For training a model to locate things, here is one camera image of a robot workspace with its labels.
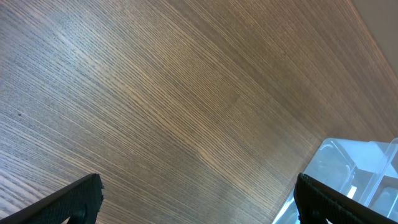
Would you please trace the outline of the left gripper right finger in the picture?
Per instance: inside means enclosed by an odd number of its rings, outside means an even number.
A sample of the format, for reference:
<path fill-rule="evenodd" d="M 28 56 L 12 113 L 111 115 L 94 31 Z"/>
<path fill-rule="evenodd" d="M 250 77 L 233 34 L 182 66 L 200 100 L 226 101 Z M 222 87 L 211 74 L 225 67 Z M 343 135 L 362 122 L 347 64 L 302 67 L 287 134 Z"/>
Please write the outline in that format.
<path fill-rule="evenodd" d="M 297 176 L 294 200 L 301 224 L 397 224 L 303 173 Z"/>

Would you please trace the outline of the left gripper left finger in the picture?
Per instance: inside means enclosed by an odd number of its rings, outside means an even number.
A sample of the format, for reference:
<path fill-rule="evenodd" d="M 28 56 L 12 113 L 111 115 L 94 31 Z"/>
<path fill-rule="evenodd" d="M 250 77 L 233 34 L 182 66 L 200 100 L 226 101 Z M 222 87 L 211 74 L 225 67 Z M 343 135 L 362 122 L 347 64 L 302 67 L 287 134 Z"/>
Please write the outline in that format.
<path fill-rule="evenodd" d="M 99 174 L 89 174 L 1 220 L 18 223 L 95 223 L 104 195 Z"/>

